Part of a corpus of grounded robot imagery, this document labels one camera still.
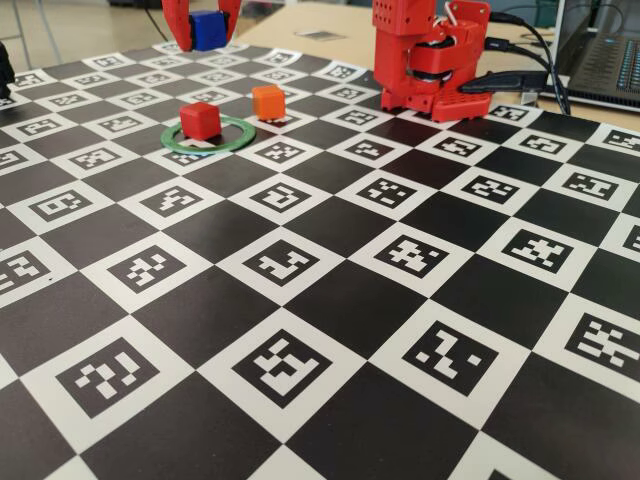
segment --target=small cube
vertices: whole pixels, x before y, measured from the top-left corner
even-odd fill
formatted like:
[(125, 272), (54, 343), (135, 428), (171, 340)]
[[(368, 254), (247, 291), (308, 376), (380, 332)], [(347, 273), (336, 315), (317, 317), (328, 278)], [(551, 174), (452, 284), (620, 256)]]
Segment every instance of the small cube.
[(286, 115), (284, 92), (277, 85), (255, 87), (253, 94), (253, 113), (259, 120), (275, 120)]
[(204, 102), (185, 105), (180, 109), (182, 133), (196, 140), (206, 140), (220, 135), (220, 109)]
[(227, 45), (227, 26), (221, 11), (198, 10), (189, 13), (193, 49), (200, 52)]

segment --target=blue cube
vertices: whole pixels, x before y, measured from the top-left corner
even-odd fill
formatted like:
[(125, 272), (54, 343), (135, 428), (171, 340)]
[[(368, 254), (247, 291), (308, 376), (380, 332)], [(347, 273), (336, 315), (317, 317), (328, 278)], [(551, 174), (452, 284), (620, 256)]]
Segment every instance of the blue cube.
[(201, 52), (227, 45), (227, 27), (224, 13), (199, 10), (189, 13), (193, 49)]

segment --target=red cube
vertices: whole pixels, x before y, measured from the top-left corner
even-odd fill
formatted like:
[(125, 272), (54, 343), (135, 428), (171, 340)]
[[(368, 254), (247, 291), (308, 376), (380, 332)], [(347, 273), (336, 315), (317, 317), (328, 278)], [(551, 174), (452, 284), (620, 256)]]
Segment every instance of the red cube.
[(220, 135), (220, 109), (204, 102), (185, 105), (180, 109), (182, 133), (196, 140), (206, 140)]

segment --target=black and white pattern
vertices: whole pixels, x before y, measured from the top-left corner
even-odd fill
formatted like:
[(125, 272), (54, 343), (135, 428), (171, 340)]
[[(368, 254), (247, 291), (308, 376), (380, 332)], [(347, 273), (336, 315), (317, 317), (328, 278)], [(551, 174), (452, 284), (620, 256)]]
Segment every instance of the black and white pattern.
[[(373, 72), (247, 45), (17, 76), (3, 478), (637, 477), (637, 132), (382, 112)], [(197, 101), (254, 142), (162, 148)]]

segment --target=floor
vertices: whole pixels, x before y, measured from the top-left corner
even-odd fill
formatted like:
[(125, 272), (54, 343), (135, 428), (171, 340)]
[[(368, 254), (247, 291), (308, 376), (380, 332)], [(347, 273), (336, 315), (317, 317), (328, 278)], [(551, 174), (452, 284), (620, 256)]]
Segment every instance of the floor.
[[(205, 0), (190, 2), (192, 10), (212, 8), (211, 3)], [(35, 3), (32, 0), (18, 0), (18, 11), (33, 68), (55, 65), (55, 56)], [(64, 63), (104, 53), (145, 48), (162, 41), (146, 12), (141, 9), (110, 7), (106, 1), (104, 4), (97, 1), (95, 4), (45, 1), (45, 11)], [(151, 14), (164, 34), (170, 37), (162, 12), (153, 10)], [(242, 34), (256, 22), (253, 18), (241, 18), (236, 33)], [(3, 0), (0, 2), (0, 37), (17, 33), (11, 2)], [(8, 40), (5, 45), (15, 71), (28, 70), (20, 40)]]

